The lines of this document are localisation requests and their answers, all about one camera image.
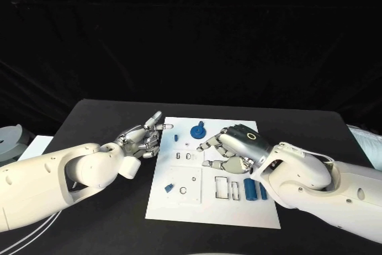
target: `black table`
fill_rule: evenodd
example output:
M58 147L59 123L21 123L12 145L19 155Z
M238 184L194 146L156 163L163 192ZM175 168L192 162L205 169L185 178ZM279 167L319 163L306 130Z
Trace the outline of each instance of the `black table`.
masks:
M371 162L338 113L329 111L214 107L83 100L46 153L94 142L104 144L157 110L165 116L254 120L273 145L290 142L339 161ZM382 245L277 205L281 230L144 219L156 158L144 160L133 180L121 176L108 188L64 210L51 229L21 254L371 254ZM35 225L0 234L2 244Z

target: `rectangular cutout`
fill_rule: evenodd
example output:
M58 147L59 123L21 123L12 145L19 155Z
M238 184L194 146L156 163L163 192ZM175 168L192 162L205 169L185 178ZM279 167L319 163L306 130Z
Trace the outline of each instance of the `rectangular cutout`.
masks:
M240 201L240 184L238 182L232 182L231 183L231 187L232 187L232 200Z
M217 184L215 197L218 199L228 199L228 178L227 177L215 177L215 184Z

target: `white device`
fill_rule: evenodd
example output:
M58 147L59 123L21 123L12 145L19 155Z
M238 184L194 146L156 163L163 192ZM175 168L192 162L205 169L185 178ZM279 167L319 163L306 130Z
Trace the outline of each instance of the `white device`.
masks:
M172 125L156 125L162 112L146 124L124 131L114 142L84 144L18 161L0 168L0 232L26 226L97 194L119 174L133 179L140 168L139 157L159 152L159 131ZM85 188L68 188L67 178Z
M271 147L244 125L222 129L198 150L211 146L228 160L205 161L206 167L250 172L281 206L315 214L330 225L382 243L381 171L335 161L286 142Z

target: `blue object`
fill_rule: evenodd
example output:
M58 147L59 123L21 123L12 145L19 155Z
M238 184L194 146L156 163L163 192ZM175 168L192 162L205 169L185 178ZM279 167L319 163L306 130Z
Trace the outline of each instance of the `blue object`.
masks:
M172 189L173 189L173 184L170 183L170 184L165 187L165 190L166 190L166 192L169 193Z
M191 136L195 139L202 139L205 137L205 123L201 121L199 124L196 126L192 127L191 129Z
M263 199L263 200L267 200L267 199L268 199L268 198L267 198L267 190L266 190L263 184L261 184L261 199Z
M245 179L244 180L244 187L245 187L245 199L248 201L255 201L257 200L257 186L255 186L255 181L253 179Z

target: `white cable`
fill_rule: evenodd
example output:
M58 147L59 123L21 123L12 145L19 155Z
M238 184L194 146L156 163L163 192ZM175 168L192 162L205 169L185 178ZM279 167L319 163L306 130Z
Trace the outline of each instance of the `white cable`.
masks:
M300 150L302 152L306 152L307 154L312 154L312 155L316 155L316 156L325 157L330 162L335 161L335 159L333 159L330 156L323 155L323 154L319 154L319 153L315 153L315 152L310 152L310 151L307 151L306 149L302 149L300 147L292 145L292 144L287 143L287 142L281 142L280 144L281 144L281 145L286 145L286 146L290 146L292 148Z
M45 233L46 229L51 227L51 225L54 224L55 220L58 219L59 214L62 213L62 211L59 211L57 214L55 219L52 220L51 224L48 225L48 227L44 229L44 231L36 235L36 237L18 249L15 250L9 255L13 255L21 249L23 249L33 241L35 239Z
M23 239L21 239L10 247L8 247L5 250L0 251L0 254L3 254L6 251L9 251L18 244L21 244L41 230L41 228L46 225L49 220L52 220L55 215L57 215L57 213L51 215L51 217L44 222L44 224L38 227L38 229Z

